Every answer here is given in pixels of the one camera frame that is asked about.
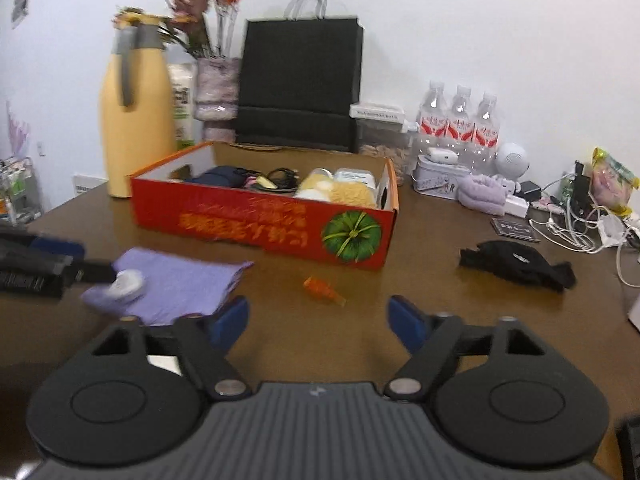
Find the purple towel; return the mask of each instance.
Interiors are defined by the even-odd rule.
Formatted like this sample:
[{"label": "purple towel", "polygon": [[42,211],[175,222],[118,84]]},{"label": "purple towel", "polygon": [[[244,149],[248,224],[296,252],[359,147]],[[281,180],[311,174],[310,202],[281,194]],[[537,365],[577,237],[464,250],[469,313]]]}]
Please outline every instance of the purple towel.
[{"label": "purple towel", "polygon": [[236,288],[242,271],[251,265],[252,262],[210,264],[133,248],[114,267],[118,271],[142,272],[145,293],[131,303],[123,303],[105,295],[108,285],[95,285],[82,295],[82,300],[116,316],[138,316],[145,325],[167,325],[185,314],[213,314]]}]

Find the yellow kettle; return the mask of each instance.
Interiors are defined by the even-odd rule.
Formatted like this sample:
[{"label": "yellow kettle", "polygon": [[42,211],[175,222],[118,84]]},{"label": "yellow kettle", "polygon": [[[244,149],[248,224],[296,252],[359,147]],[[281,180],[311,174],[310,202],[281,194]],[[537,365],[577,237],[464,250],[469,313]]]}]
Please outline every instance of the yellow kettle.
[{"label": "yellow kettle", "polygon": [[129,197],[129,175],[176,150],[174,93],[158,34],[160,18],[128,12],[100,94],[109,194]]}]

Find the red and white label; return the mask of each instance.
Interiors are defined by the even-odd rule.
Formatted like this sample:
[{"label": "red and white label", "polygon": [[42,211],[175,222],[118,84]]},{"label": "red and white label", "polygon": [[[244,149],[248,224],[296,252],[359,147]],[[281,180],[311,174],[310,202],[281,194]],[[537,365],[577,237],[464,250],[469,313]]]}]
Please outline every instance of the red and white label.
[{"label": "red and white label", "polygon": [[494,126],[476,126],[474,132],[474,142],[480,146],[493,148],[498,143],[498,132],[500,130]]},{"label": "red and white label", "polygon": [[467,119],[451,119],[447,127],[447,137],[470,142],[474,136],[474,122]]},{"label": "red and white label", "polygon": [[447,133],[447,118],[439,115],[422,116],[420,128],[427,135],[444,137]]}]

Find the white box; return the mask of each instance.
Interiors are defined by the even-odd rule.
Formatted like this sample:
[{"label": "white box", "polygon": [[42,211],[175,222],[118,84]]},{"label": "white box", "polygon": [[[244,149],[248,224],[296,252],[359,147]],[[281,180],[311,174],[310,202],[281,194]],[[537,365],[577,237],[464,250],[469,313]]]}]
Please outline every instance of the white box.
[{"label": "white box", "polygon": [[414,189],[423,195],[456,200],[459,182],[469,174],[466,166],[439,164],[420,155],[414,170]]}]

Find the open box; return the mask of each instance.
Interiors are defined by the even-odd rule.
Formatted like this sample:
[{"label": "open box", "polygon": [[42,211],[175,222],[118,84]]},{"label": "open box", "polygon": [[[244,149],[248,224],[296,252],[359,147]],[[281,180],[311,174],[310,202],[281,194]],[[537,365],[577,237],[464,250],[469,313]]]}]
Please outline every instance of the open box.
[{"label": "open box", "polygon": [[[238,166],[265,174],[276,168],[370,171],[378,183],[380,209],[300,200],[247,189],[176,182],[215,166]],[[131,175],[138,225],[171,234],[232,240],[303,258],[379,269],[398,214],[396,174],[390,160],[304,148],[239,146],[204,142]]]}]

